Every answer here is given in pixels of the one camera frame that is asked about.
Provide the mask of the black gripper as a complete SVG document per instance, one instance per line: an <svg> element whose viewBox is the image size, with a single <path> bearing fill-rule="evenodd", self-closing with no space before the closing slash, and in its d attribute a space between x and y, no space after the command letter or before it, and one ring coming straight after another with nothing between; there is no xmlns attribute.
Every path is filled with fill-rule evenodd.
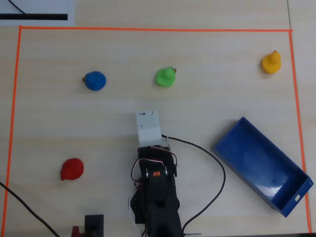
<svg viewBox="0 0 316 237"><path fill-rule="evenodd" d="M177 156L169 147L146 146L138 148L137 152L141 178L158 176L159 171L165 173L167 177L171 175L177 177Z"/></svg>

